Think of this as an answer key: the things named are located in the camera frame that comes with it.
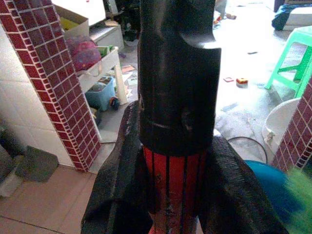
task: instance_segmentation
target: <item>blue object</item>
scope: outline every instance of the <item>blue object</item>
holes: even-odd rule
[[[312,4],[300,4],[300,5],[289,5],[289,4],[284,4],[281,5],[272,20],[272,27],[275,28],[276,30],[283,30],[288,17],[290,13],[292,12],[293,9],[298,8],[298,7],[311,7]]]
[[[115,97],[115,90],[114,90],[114,78],[113,77],[106,77],[110,78],[108,84],[104,87],[104,89],[100,91],[91,91],[89,90],[86,92],[86,98],[89,105],[92,108],[100,109],[101,111],[106,111],[109,108],[109,99],[111,97]]]
[[[273,209],[284,224],[290,222],[289,213],[302,209],[298,200],[285,188],[287,176],[282,171],[257,161],[245,160],[259,180]]]

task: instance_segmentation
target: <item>tiled floor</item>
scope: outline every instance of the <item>tiled floor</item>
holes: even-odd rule
[[[47,183],[23,183],[0,198],[0,233],[79,234],[95,178],[59,166]]]

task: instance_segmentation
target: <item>white wall tile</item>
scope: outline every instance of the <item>white wall tile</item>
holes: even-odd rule
[[[0,26],[0,61],[0,80],[30,83],[20,59],[2,26]]]
[[[24,122],[20,118],[15,107],[8,100],[1,87],[0,87],[0,119],[4,124],[11,123],[17,125],[24,125]]]
[[[31,135],[30,128],[20,125],[7,124],[9,135],[11,135],[25,150],[27,145],[38,148],[33,136]]]
[[[60,164],[73,166],[65,147],[55,131],[32,128],[31,133],[39,149],[56,155]]]
[[[26,126],[54,130],[32,84],[0,80],[0,86]]]

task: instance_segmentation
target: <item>white shelf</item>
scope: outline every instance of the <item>white shelf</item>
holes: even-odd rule
[[[119,65],[118,48],[114,49],[105,57],[101,59],[98,63],[94,64],[86,72],[90,74],[82,74],[78,76],[80,86],[82,91],[86,93],[103,75],[109,72],[112,68]]]

